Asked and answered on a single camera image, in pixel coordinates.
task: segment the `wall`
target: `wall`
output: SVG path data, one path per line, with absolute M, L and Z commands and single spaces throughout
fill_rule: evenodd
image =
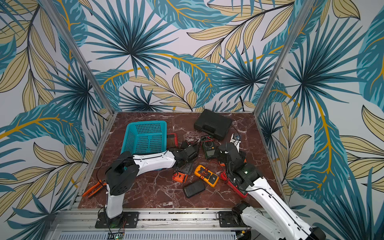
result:
M 276 177 L 328 239 L 383 239 L 383 2 L 316 0 L 308 20 L 258 115 Z
M 231 2 L 90 1 L 81 51 L 112 106 L 252 111 L 303 1 Z
M 55 3 L 85 20 L 77 1 Z M 37 1 L 0 9 L 0 238 L 41 239 L 68 207 L 108 114 Z

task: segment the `orange pliers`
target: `orange pliers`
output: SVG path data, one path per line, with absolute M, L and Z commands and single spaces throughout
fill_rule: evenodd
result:
M 85 193 L 83 193 L 83 197 L 87 196 L 90 192 L 92 192 L 88 198 L 91 198 L 95 193 L 97 193 L 100 189 L 103 188 L 103 186 L 106 186 L 107 184 L 105 182 L 99 181 L 94 186 L 90 187 Z

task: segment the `metal vent grill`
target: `metal vent grill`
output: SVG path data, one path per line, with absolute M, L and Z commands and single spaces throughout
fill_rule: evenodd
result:
M 62 232 L 58 240 L 105 240 L 108 232 Z M 124 239 L 137 240 L 235 240 L 230 231 L 127 231 Z

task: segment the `yellow multimeter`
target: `yellow multimeter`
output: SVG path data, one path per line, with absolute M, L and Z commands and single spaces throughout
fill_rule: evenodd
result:
M 203 165 L 197 166 L 195 169 L 195 175 L 202 179 L 204 182 L 208 183 L 211 187 L 215 187 L 218 181 L 218 176 L 213 172 L 206 170 Z

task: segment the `black case handle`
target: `black case handle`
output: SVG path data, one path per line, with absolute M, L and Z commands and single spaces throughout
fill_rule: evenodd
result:
M 207 133 L 210 133 L 210 134 L 214 134 L 215 130 L 216 130 L 216 128 L 214 128 L 214 127 L 212 127 L 206 123 L 203 125 L 203 129 L 206 130 Z

